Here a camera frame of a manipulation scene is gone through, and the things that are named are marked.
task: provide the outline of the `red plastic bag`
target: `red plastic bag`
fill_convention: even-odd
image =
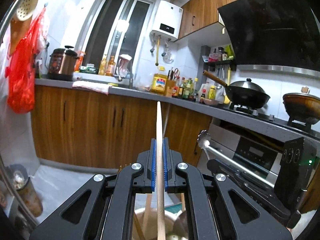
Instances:
[[[37,39],[45,8],[32,21],[26,36],[12,54],[5,77],[9,77],[7,104],[17,114],[30,112],[35,104],[35,65]]]

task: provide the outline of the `pressure cooker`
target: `pressure cooker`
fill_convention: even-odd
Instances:
[[[74,47],[58,48],[50,55],[48,78],[72,81],[73,71],[78,59]]]

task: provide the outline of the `wooden stick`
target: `wooden stick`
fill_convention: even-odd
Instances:
[[[184,193],[181,193],[182,212],[186,211],[186,201],[184,200]]]
[[[161,104],[157,105],[157,122],[156,122],[156,187],[157,187],[157,224],[158,240],[165,240],[165,223],[164,223],[164,171],[162,157],[162,117]]]
[[[134,225],[135,225],[135,227],[136,227],[136,230],[137,230],[139,239],[140,239],[140,240],[146,240],[146,239],[144,238],[144,235],[143,235],[143,232],[142,232],[142,229],[141,229],[141,226],[140,226],[138,217],[137,217],[137,215],[136,215],[135,212],[133,212],[133,221],[134,221]]]
[[[151,199],[152,199],[152,194],[147,194],[146,207],[144,210],[143,221],[142,221],[142,232],[144,235],[146,234],[148,218],[151,210]]]

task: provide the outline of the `gas stove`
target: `gas stove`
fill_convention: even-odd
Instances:
[[[302,135],[312,136],[314,138],[320,139],[320,133],[312,130],[311,124],[302,124],[298,122],[294,122],[294,120],[290,119],[288,121],[276,118],[273,114],[266,115],[259,113],[257,109],[247,108],[246,106],[237,106],[233,103],[230,104],[228,111],[241,113],[247,116],[250,116],[255,119],[264,120],[265,122],[271,122],[282,127],[285,127],[289,130],[298,131]]]

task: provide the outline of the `countertop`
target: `countertop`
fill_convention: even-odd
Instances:
[[[79,89],[72,88],[72,82],[68,81],[60,81],[60,80],[50,80],[50,79],[36,79],[36,85],[42,86],[50,86],[50,87],[61,87],[67,89]],[[233,124],[242,126],[244,128],[250,129],[252,131],[258,132],[260,134],[269,136],[271,138],[277,139],[282,142],[286,142],[288,140],[304,137],[309,139],[315,146],[317,147],[317,156],[320,157],[320,139],[318,136],[310,135],[300,130],[284,127],[279,124],[275,124],[273,122],[267,122],[265,120],[260,120],[253,118],[249,115],[229,111],[227,108],[221,106],[207,106],[195,102],[190,102],[178,98],[168,98],[165,96],[142,92],[138,90],[120,88],[120,87],[110,87],[109,93],[114,95],[122,95],[128,97],[136,97],[136,98],[144,98],[149,100],[155,100],[160,102],[167,102],[176,106],[181,106],[196,112],[200,112],[227,122],[231,122]]]

